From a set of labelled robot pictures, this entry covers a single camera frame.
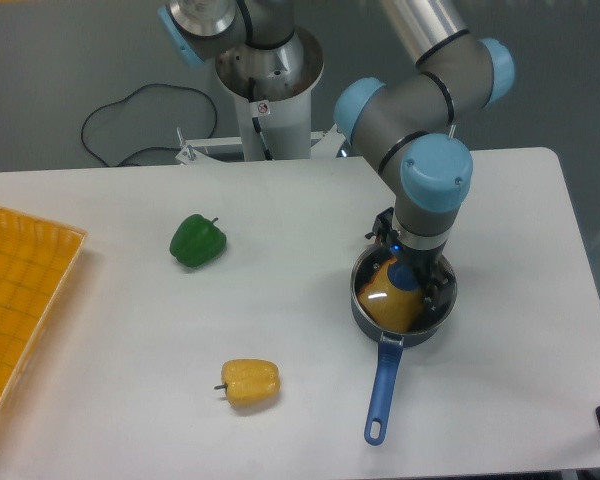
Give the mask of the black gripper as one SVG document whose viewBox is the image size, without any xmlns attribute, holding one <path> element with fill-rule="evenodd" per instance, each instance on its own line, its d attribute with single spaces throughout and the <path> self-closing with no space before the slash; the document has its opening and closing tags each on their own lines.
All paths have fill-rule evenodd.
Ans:
<svg viewBox="0 0 600 480">
<path fill-rule="evenodd" d="M 394 216 L 392 207 L 379 213 L 372 226 L 372 237 L 389 249 L 401 263 L 414 273 L 431 273 L 441 258 L 450 236 L 450 230 L 433 236 L 417 235 L 402 226 Z M 437 316 L 440 300 L 454 298 L 454 273 L 438 267 L 431 279 L 431 295 L 423 299 L 423 315 Z"/>
</svg>

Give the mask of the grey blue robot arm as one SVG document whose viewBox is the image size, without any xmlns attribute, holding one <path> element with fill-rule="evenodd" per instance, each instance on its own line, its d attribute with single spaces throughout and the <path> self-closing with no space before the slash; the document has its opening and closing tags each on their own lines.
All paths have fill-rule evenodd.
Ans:
<svg viewBox="0 0 600 480">
<path fill-rule="evenodd" d="M 515 65 L 500 42 L 474 38 L 449 1 L 382 7 L 418 73 L 396 87 L 354 82 L 338 98 L 334 122 L 394 193 L 394 207 L 372 230 L 394 256 L 392 284 L 413 278 L 435 297 L 439 260 L 473 171 L 454 123 L 505 95 Z M 292 2 L 169 1 L 158 15 L 187 64 L 214 63 L 234 97 L 246 160 L 309 155 L 310 94 L 324 59 L 297 25 Z"/>
</svg>

